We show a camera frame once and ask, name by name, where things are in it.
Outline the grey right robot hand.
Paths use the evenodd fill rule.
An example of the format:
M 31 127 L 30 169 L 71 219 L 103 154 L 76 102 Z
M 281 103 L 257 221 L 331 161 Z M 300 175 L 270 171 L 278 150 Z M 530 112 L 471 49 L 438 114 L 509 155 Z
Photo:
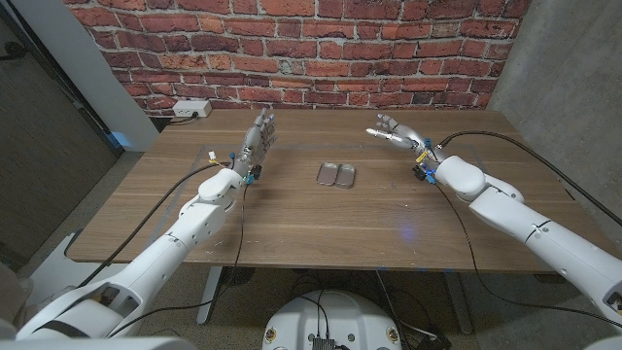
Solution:
M 426 138 L 411 127 L 397 122 L 388 115 L 378 114 L 377 118 L 376 128 L 365 130 L 369 135 L 410 151 L 415 156 L 417 163 L 441 163 L 446 160 L 445 154 L 433 144 L 427 145 Z

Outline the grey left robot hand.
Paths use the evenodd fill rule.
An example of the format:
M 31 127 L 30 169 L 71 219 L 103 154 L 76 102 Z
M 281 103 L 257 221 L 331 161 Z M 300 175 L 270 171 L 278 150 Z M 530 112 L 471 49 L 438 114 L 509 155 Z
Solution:
M 276 140 L 274 115 L 267 115 L 263 108 L 248 129 L 240 152 L 235 158 L 233 170 L 245 177 L 254 167 L 261 165 Z

